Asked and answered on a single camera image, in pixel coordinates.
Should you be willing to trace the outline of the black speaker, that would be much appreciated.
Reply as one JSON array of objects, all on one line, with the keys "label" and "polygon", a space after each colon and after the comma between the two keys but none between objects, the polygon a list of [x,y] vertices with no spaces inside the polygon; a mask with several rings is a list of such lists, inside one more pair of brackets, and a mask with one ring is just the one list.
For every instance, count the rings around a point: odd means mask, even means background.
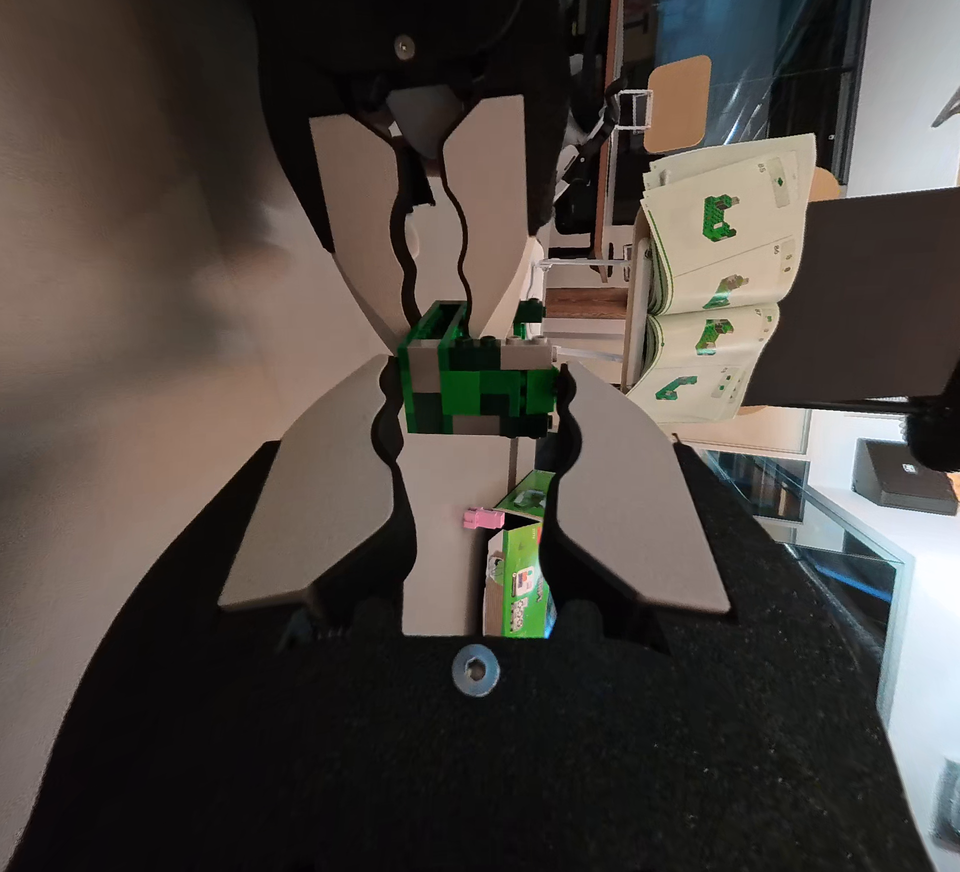
[{"label": "black speaker", "polygon": [[946,517],[958,513],[949,476],[922,465],[903,443],[858,439],[850,488],[876,506]]}]

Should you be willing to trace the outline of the wooden desk edge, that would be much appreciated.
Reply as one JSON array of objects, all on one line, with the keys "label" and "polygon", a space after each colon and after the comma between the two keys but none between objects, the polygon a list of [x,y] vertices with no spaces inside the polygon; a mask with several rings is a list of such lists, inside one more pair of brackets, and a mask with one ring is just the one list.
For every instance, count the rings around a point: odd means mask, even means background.
[{"label": "wooden desk edge", "polygon": [[[609,0],[604,86],[609,87],[621,74],[623,51],[623,0]],[[615,185],[617,178],[618,133],[611,132],[599,154],[598,188],[594,229],[591,237],[591,263],[598,267],[601,285],[594,290],[597,300],[594,315],[601,320],[625,321],[627,314],[628,288],[610,285],[609,269],[613,261],[607,255],[609,249],[605,234],[613,216]]]}]

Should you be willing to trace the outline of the green lego build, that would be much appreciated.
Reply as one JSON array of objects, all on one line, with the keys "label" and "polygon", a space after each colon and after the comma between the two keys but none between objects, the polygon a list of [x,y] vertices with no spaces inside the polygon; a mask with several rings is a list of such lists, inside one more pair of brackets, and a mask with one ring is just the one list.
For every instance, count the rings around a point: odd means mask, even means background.
[{"label": "green lego build", "polygon": [[521,301],[505,338],[471,337],[467,311],[466,302],[434,302],[398,347],[407,432],[543,438],[559,376],[554,348],[531,331],[543,302]]}]

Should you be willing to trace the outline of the dark grey panel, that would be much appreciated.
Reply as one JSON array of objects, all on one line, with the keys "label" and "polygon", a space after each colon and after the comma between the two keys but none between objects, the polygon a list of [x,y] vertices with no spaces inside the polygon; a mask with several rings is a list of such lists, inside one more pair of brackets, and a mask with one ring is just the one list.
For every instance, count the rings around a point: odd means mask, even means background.
[{"label": "dark grey panel", "polygon": [[746,407],[945,391],[959,356],[959,188],[810,203]]}]

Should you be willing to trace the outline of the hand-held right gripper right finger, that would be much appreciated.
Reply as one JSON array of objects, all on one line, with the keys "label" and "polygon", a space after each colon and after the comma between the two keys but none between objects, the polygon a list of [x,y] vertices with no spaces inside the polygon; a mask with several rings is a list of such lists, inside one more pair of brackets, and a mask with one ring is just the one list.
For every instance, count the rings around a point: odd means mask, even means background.
[{"label": "hand-held right gripper right finger", "polygon": [[539,562],[558,615],[588,603],[607,636],[652,636],[661,612],[727,618],[732,602],[666,434],[581,364],[562,365],[557,388]]}]

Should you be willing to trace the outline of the glass partition window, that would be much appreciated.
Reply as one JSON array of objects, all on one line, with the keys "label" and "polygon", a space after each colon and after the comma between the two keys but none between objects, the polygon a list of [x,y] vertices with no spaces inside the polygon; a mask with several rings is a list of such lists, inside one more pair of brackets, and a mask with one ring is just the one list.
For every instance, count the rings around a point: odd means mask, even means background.
[{"label": "glass partition window", "polygon": [[876,671],[901,644],[910,567],[809,485],[810,463],[701,449],[700,457],[824,593],[858,660]]}]

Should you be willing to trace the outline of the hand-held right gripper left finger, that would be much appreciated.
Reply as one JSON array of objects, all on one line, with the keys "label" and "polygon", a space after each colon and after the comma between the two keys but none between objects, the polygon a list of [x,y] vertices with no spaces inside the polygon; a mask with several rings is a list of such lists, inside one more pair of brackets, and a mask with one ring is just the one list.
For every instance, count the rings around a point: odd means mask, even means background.
[{"label": "hand-held right gripper left finger", "polygon": [[399,360],[378,354],[318,398],[283,435],[218,604],[303,605],[327,629],[367,600],[402,627],[417,527],[400,467]]}]

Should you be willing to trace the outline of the green lego box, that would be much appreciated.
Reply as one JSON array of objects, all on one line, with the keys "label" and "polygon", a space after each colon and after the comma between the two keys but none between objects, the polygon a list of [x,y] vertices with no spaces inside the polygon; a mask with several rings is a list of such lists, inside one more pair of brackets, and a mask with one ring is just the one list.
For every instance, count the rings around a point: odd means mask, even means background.
[{"label": "green lego box", "polygon": [[532,470],[497,505],[505,525],[487,543],[482,633],[486,637],[547,639],[557,609],[540,556],[546,499],[554,473]]}]

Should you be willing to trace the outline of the clear acrylic holder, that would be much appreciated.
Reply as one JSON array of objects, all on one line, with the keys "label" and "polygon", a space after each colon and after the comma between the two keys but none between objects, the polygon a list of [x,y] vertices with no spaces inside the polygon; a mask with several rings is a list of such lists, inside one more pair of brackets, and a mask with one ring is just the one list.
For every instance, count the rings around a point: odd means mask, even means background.
[{"label": "clear acrylic holder", "polygon": [[590,249],[534,250],[524,297],[543,305],[540,330],[555,361],[621,365],[635,266],[631,246],[609,245],[598,258]]}]

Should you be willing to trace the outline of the tan chair back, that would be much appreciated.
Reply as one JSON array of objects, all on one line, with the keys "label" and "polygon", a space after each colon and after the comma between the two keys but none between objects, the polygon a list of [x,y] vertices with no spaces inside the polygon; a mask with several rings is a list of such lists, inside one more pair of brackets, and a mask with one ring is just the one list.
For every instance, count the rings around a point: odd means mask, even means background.
[{"label": "tan chair back", "polygon": [[702,143],[712,68],[708,55],[696,55],[654,68],[647,85],[652,93],[651,125],[643,139],[647,153],[669,154]]}]

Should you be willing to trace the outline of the lego instruction booklet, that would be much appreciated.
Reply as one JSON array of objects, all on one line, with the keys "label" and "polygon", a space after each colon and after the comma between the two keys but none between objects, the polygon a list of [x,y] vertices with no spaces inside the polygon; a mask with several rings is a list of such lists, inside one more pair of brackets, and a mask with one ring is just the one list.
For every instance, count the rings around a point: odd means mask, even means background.
[{"label": "lego instruction booklet", "polygon": [[798,275],[817,140],[657,158],[644,180],[651,285],[628,398],[660,426],[732,419]]}]

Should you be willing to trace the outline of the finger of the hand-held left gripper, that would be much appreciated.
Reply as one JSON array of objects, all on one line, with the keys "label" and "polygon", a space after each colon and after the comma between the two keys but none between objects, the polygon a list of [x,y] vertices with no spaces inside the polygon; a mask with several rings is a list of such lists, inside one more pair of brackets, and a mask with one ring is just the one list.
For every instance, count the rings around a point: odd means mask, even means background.
[{"label": "finger of the hand-held left gripper", "polygon": [[391,123],[350,114],[309,119],[333,257],[357,304],[386,345],[400,345],[422,317],[417,250],[408,219],[426,182],[422,160]]},{"label": "finger of the hand-held left gripper", "polygon": [[462,214],[472,338],[505,338],[533,247],[527,215],[524,99],[482,99],[445,137],[442,177]]}]

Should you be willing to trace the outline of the black office chair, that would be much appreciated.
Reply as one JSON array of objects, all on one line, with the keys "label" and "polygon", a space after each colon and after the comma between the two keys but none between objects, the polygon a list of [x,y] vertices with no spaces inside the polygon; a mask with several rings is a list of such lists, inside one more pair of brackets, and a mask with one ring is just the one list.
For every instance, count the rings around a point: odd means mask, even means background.
[{"label": "black office chair", "polygon": [[626,80],[603,86],[597,57],[586,51],[570,58],[570,94],[562,155],[572,148],[567,163],[558,163],[554,224],[561,236],[592,235],[601,182],[600,157],[615,130],[620,113],[615,96]]}]

